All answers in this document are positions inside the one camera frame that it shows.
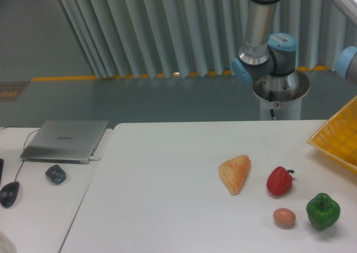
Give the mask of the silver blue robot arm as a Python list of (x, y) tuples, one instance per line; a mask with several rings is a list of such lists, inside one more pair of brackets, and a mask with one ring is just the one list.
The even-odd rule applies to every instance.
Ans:
[[(233, 74), (245, 84), (274, 74), (285, 76), (294, 71), (292, 53), (296, 52), (293, 37), (288, 41), (278, 41), (271, 34), (273, 17), (280, 0), (249, 0), (248, 22), (244, 42), (238, 57), (232, 59)], [(356, 0), (332, 0), (333, 4), (356, 25)], [(281, 52), (282, 60), (275, 53)], [(278, 67), (284, 67), (282, 75)], [(335, 61), (335, 71), (346, 81), (356, 85), (356, 47), (345, 48)]]

